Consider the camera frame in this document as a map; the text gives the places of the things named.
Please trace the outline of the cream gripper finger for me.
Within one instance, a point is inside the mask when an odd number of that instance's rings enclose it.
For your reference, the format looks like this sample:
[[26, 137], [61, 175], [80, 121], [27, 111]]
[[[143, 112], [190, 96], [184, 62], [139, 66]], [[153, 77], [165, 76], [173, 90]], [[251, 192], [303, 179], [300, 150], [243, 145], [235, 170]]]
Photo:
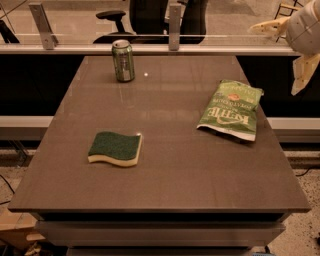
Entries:
[[294, 82], [291, 94], [296, 95], [309, 83], [320, 63], [320, 54], [303, 55], [293, 61]]
[[282, 37], [286, 35], [289, 17], [281, 17], [252, 25], [249, 32], [268, 37]]

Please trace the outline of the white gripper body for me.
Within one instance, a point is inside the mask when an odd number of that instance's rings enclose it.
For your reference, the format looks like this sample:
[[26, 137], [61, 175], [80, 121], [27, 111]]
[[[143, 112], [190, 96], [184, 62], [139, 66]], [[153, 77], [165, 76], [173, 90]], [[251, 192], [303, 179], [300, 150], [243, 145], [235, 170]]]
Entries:
[[289, 18], [286, 40], [302, 54], [320, 52], [320, 0], [312, 0]]

